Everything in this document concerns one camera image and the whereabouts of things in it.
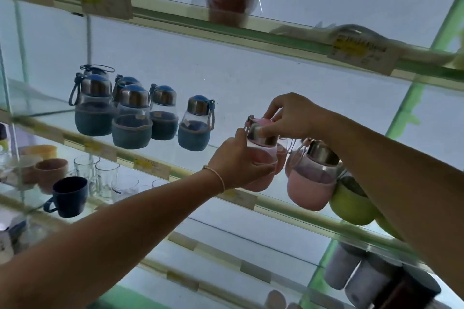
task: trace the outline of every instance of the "mug handle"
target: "mug handle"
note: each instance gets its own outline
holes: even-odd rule
[[[57,208],[53,208],[53,209],[50,210],[50,205],[52,203],[53,203],[53,198],[50,198],[48,201],[45,202],[45,204],[43,205],[44,212],[52,213],[52,212],[55,212],[55,211],[58,210]]]

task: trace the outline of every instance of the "bracelet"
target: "bracelet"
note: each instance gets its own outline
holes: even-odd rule
[[[204,165],[201,169],[202,170],[210,170],[210,171],[214,172],[217,177],[219,177],[219,179],[221,180],[221,183],[222,183],[222,192],[224,193],[225,192],[225,184],[224,184],[224,180],[222,179],[221,175],[219,175],[219,173],[216,170],[212,169],[208,165]]]

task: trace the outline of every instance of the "navy blue mug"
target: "navy blue mug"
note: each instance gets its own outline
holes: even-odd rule
[[[86,178],[71,176],[59,180],[53,185],[53,196],[45,202],[45,212],[55,212],[62,218],[73,218],[84,211],[85,201],[89,195],[89,183]]]

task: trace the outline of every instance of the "forearm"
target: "forearm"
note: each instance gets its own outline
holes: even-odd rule
[[[220,192],[218,177],[203,170],[106,207],[5,265],[0,272],[3,291],[19,295],[20,309],[82,308]]]
[[[462,297],[463,173],[340,115],[328,128],[326,142],[369,198]]]

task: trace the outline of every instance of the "hand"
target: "hand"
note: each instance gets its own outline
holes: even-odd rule
[[[275,171],[274,165],[254,165],[247,148],[247,134],[239,128],[228,138],[208,163],[223,179],[225,189],[243,187]]]
[[[322,129],[333,112],[324,109],[308,98],[296,93],[288,93],[275,97],[264,117],[272,119],[274,124],[263,127],[259,131],[262,137],[284,136],[301,139],[310,137],[323,140]]]

